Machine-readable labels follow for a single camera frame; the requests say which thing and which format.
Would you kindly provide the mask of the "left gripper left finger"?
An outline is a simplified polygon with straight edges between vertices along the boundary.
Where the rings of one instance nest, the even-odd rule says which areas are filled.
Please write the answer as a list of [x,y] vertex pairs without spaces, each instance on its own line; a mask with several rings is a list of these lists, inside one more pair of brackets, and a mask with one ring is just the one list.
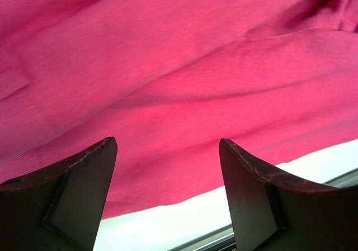
[[116,140],[1,184],[1,250],[92,250],[116,162]]

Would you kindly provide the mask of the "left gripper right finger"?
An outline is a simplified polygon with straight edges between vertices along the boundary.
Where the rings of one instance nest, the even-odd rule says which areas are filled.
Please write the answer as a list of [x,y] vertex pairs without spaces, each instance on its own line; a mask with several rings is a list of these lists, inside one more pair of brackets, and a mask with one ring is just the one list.
[[356,250],[357,187],[290,174],[234,142],[219,156],[238,250]]

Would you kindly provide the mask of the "magenta pink trousers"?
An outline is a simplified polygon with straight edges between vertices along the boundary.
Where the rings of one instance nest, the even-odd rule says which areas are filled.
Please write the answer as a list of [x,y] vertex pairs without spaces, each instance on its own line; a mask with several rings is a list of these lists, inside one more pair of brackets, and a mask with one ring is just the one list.
[[1,181],[103,138],[104,218],[357,138],[357,0],[1,0]]

